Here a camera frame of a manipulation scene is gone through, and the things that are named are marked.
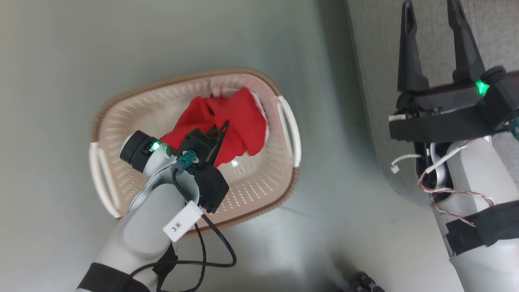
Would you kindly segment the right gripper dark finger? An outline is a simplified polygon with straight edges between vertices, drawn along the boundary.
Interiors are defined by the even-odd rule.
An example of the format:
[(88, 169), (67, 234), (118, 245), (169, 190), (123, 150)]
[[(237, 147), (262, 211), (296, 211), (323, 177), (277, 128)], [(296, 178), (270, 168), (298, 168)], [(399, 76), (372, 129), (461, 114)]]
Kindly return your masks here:
[(456, 68), (452, 73), (453, 82), (473, 84), (485, 72), (485, 66), (461, 2), (448, 0), (447, 14), (455, 45)]
[(401, 11), (400, 53), (397, 72), (397, 91), (421, 92), (429, 89), (429, 81), (422, 74), (416, 42), (417, 21), (411, 0), (405, 0)]

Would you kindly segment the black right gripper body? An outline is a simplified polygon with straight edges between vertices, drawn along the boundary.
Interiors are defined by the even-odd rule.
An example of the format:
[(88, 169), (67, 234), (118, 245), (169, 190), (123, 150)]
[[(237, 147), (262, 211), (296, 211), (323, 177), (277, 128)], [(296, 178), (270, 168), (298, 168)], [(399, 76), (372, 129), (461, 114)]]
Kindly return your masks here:
[(491, 83), (447, 84), (404, 94), (406, 105), (389, 120), (393, 140), (443, 143), (508, 131), (518, 118), (518, 72), (492, 68)]

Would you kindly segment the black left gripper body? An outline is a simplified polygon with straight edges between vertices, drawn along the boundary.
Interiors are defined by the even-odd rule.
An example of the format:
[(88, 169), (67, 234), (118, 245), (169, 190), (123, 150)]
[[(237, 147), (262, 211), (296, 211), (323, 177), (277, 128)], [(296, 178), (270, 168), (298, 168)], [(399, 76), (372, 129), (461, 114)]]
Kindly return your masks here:
[(196, 161), (186, 170), (198, 186), (198, 205), (209, 214), (215, 214), (229, 191), (229, 185), (217, 167), (211, 163), (211, 152), (216, 144), (216, 138), (210, 138), (199, 128), (189, 132), (180, 147), (178, 153), (184, 155), (192, 151), (196, 155)]

